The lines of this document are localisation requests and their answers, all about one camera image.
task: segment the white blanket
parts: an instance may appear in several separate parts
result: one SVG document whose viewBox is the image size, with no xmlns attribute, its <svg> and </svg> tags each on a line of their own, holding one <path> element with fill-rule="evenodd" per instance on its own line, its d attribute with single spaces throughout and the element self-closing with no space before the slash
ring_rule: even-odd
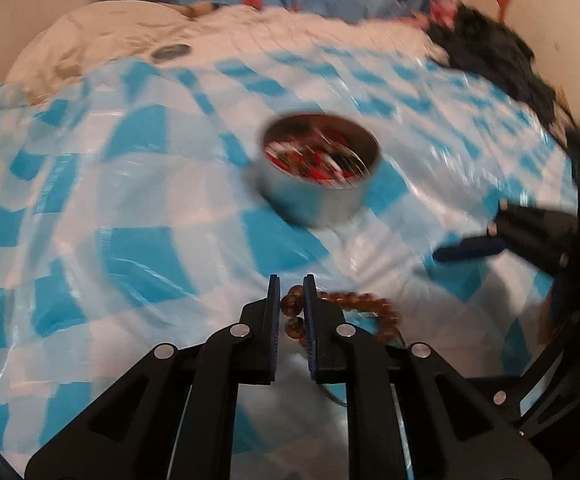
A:
<svg viewBox="0 0 580 480">
<path fill-rule="evenodd" d="M 188 44 L 192 51 L 164 66 L 194 66 L 311 43 L 444 57 L 425 32 L 399 22 L 348 25 L 280 7 L 258 11 L 248 6 L 224 7 L 191 20 L 160 4 L 114 1 L 66 14 L 23 50 L 6 80 L 22 83 L 29 102 L 38 104 L 96 66 L 127 56 L 151 62 L 154 50 L 175 43 Z"/>
</svg>

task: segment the blue and white checkered blanket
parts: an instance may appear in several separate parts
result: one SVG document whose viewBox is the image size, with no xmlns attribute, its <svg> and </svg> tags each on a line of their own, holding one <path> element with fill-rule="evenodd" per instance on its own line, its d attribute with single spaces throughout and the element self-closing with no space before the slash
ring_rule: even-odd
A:
<svg viewBox="0 0 580 480">
<path fill-rule="evenodd" d="M 258 134 L 293 110 L 351 118 L 383 147 L 344 228 L 290 226 L 251 187 Z M 22 472 L 152 346 L 204 341 L 270 273 L 284 290 L 311 272 L 389 298 L 406 340 L 463 374 L 521 372 L 550 280 L 510 254 L 431 259 L 482 232 L 502 197 L 574 209 L 569 161 L 489 82 L 399 54 L 322 46 L 164 71 L 123 59 L 42 112 L 0 87 L 0 450 Z M 277 383 L 242 388 L 233 478 L 346 478 L 345 414 L 302 352 L 281 338 Z"/>
</svg>

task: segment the metal pin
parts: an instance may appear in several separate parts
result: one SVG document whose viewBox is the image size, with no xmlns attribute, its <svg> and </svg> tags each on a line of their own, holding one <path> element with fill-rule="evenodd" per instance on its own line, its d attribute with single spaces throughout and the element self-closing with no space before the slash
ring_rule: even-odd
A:
<svg viewBox="0 0 580 480">
<path fill-rule="evenodd" d="M 245 337 L 247 334 L 249 334 L 249 326 L 243 323 L 232 325 L 232 327 L 230 327 L 230 333 L 234 337 Z"/>
<path fill-rule="evenodd" d="M 432 351 L 430 347 L 425 343 L 417 343 L 412 345 L 412 355 L 416 355 L 419 359 L 425 359 L 429 357 Z"/>
<path fill-rule="evenodd" d="M 348 323 L 343 323 L 337 326 L 337 334 L 343 337 L 352 337 L 356 334 L 356 328 Z"/>
<path fill-rule="evenodd" d="M 507 399 L 507 394 L 503 390 L 499 390 L 497 391 L 497 393 L 494 394 L 493 400 L 497 406 L 503 404 L 505 402 L 505 399 Z"/>
<path fill-rule="evenodd" d="M 154 349 L 154 356 L 157 359 L 170 359 L 174 355 L 172 345 L 159 345 Z"/>
</svg>

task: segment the metal tin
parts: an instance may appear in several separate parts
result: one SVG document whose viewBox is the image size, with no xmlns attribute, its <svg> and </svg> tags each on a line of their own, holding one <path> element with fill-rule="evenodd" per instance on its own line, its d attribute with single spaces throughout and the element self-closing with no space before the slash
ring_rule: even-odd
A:
<svg viewBox="0 0 580 480">
<path fill-rule="evenodd" d="M 356 180 L 350 187 L 321 186 L 282 170 L 264 155 L 270 142 L 314 127 L 334 130 L 342 135 L 365 164 L 369 176 Z M 291 223 L 319 227 L 345 222 L 360 209 L 381 159 L 381 149 L 371 133 L 352 121 L 327 114 L 301 114 L 283 117 L 265 130 L 259 159 L 259 187 L 275 211 Z"/>
</svg>

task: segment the dark fabric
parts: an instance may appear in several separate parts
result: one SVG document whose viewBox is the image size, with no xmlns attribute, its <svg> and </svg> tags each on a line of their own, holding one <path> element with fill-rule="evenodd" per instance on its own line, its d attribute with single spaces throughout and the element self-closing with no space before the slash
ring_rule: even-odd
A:
<svg viewBox="0 0 580 480">
<path fill-rule="evenodd" d="M 505 25 L 460 6 L 454 30 L 433 23 L 428 34 L 447 51 L 452 68 L 481 74 L 527 103 L 545 128 L 554 121 L 554 89 L 532 72 L 532 49 Z"/>
</svg>

